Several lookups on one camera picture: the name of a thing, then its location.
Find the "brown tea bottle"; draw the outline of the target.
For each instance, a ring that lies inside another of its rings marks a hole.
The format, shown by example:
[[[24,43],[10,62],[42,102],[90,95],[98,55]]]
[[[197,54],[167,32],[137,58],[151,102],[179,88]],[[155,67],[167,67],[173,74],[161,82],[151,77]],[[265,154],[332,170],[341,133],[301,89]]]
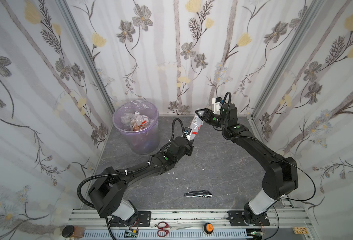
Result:
[[[137,124],[133,124],[133,125],[131,125],[130,127],[131,127],[131,130],[132,130],[133,132],[137,132],[137,131],[142,130],[142,127],[141,127],[141,126],[138,126]]]

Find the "white red label bottle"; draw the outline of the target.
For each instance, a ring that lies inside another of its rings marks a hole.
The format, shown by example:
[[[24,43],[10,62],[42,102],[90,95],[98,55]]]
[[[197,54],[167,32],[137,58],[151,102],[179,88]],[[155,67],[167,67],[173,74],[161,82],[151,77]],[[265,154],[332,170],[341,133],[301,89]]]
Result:
[[[193,141],[196,135],[198,134],[201,126],[204,124],[204,121],[200,120],[197,115],[194,116],[189,128],[192,129],[191,136],[187,138],[189,141]]]

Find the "crushed clear bottle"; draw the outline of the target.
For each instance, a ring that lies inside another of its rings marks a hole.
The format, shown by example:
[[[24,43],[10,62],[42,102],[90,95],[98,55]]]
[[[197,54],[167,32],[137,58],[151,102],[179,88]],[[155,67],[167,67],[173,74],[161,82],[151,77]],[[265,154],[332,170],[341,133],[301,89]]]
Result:
[[[148,116],[139,114],[139,115],[136,115],[135,122],[140,128],[145,128],[149,124],[149,118]]]

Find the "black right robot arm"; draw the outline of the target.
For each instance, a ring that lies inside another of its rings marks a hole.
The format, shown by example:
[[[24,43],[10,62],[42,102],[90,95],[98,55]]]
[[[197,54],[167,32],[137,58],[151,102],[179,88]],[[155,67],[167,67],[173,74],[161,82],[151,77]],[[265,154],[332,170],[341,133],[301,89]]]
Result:
[[[195,114],[190,140],[197,135],[201,125],[207,123],[217,128],[225,140],[243,148],[265,171],[262,189],[244,206],[242,218],[246,225],[254,226],[259,223],[266,217],[270,207],[280,199],[287,199],[287,194],[299,187],[300,168],[297,162],[292,157],[285,158],[268,148],[238,122],[238,109],[232,103],[230,92],[224,98],[214,98],[211,109],[198,109]]]

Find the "purple lined trash bin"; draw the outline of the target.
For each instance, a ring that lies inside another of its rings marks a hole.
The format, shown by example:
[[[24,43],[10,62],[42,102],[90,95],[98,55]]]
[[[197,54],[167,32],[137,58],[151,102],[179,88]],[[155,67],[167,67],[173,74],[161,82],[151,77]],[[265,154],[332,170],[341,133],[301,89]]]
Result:
[[[147,155],[159,145],[158,109],[148,101],[123,104],[113,115],[113,124],[129,148],[138,155]]]

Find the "clear water bottle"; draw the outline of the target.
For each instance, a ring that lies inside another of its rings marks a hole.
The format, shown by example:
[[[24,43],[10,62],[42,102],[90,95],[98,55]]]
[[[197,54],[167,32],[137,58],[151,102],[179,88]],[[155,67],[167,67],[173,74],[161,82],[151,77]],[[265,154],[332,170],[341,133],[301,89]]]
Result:
[[[121,122],[122,122],[123,124],[129,125],[129,124],[131,124],[131,123],[133,123],[133,122],[136,123],[136,119],[137,119],[138,117],[140,117],[140,114],[124,113],[124,114],[121,116],[120,120],[121,120]]]

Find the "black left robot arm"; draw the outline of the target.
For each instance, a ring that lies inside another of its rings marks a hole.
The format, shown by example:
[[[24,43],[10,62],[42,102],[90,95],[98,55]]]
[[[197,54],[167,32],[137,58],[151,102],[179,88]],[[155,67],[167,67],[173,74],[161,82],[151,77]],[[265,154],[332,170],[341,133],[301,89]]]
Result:
[[[123,199],[124,192],[141,179],[158,176],[173,169],[184,156],[191,156],[194,138],[202,122],[195,122],[194,117],[189,127],[184,127],[182,120],[176,118],[171,126],[171,138],[159,151],[149,157],[146,163],[123,170],[105,169],[101,174],[82,180],[76,190],[79,200],[97,211],[105,219],[111,239],[112,233],[108,217],[117,217],[124,226],[132,227],[138,220],[138,211],[130,201]]]

